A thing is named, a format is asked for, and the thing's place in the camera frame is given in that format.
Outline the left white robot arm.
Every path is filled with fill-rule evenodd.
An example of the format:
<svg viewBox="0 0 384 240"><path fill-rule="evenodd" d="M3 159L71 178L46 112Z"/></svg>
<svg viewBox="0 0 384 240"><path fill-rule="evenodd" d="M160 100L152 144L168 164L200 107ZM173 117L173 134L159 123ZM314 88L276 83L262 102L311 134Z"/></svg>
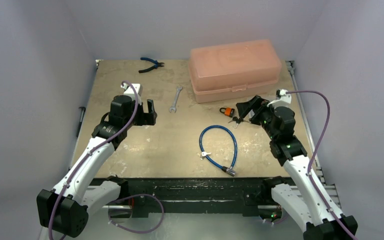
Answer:
<svg viewBox="0 0 384 240"><path fill-rule="evenodd" d="M41 190L36 197L39 222L48 229L49 239L54 232L62 238L78 237L88 219L108 203L122 205L132 198L126 180L109 177L98 187L89 190L103 163L127 137L132 126L153 126L157 113L154 102L146 101L147 112L138 97L117 95L94 128L86 149L69 172L51 190Z"/></svg>

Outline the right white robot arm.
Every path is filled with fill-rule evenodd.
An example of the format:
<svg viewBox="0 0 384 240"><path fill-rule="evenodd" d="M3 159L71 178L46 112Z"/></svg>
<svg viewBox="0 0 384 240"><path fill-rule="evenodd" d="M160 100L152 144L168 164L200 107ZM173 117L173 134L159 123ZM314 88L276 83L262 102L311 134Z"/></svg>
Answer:
<svg viewBox="0 0 384 240"><path fill-rule="evenodd" d="M305 240L354 240L358 223L338 207L312 169L303 144L295 136L295 112L256 95L236 104L242 119L250 112L250 122L261 126L270 138L272 155L289 174L299 194L280 177L265 180L260 196L268 204L276 202L302 230Z"/></svg>

